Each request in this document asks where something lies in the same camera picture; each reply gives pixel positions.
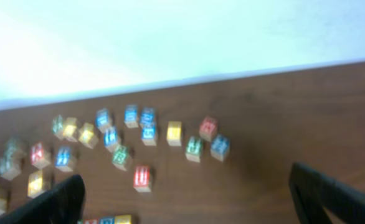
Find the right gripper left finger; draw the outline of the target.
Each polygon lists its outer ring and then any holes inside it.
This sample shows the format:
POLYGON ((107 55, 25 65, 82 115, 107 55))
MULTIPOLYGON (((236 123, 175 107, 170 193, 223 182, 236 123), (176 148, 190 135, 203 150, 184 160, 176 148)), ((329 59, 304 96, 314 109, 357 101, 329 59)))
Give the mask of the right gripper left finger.
POLYGON ((85 185, 76 174, 1 217, 0 224, 77 223, 84 200, 85 185))

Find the red I block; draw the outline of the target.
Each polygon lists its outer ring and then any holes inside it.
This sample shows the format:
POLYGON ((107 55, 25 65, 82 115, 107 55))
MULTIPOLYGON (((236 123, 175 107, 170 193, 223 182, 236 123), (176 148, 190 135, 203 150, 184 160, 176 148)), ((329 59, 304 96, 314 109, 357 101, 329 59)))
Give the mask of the red I block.
POLYGON ((99 224, 99 219, 83 220, 83 224, 99 224))

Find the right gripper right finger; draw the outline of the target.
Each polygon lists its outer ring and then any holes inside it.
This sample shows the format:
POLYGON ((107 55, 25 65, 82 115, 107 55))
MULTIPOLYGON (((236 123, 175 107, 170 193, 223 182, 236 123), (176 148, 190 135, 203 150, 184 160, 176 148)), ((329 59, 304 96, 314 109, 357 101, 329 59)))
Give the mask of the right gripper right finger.
POLYGON ((365 223, 364 193, 305 164, 292 164, 289 188, 300 223, 331 223, 325 210, 345 223, 365 223))

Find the blue P block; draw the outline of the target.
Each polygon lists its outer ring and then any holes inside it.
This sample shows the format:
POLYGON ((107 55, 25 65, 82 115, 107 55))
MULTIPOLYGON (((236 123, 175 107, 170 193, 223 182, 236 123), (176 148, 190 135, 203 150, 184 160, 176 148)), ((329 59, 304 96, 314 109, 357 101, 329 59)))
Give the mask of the blue P block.
POLYGON ((99 219, 99 224, 114 224, 115 217, 101 217, 99 219))

